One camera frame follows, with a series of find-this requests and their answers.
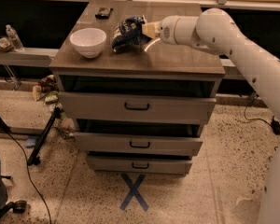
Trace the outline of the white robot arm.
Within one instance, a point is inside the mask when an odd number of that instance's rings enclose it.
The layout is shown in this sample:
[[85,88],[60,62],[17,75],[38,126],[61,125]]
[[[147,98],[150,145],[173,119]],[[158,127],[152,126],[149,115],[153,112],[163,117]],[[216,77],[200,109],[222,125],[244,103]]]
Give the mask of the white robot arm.
[[[280,122],[280,60],[248,39],[225,11],[210,8],[197,17],[168,16],[144,24],[142,34],[227,56]],[[258,224],[280,224],[280,146],[269,167]]]

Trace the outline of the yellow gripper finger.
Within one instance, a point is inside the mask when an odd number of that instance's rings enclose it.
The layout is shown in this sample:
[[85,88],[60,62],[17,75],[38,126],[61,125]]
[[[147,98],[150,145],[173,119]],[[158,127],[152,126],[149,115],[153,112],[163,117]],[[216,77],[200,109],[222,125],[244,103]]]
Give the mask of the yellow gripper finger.
[[161,23],[159,21],[148,22],[142,25],[142,34],[150,38],[156,38],[160,36]]

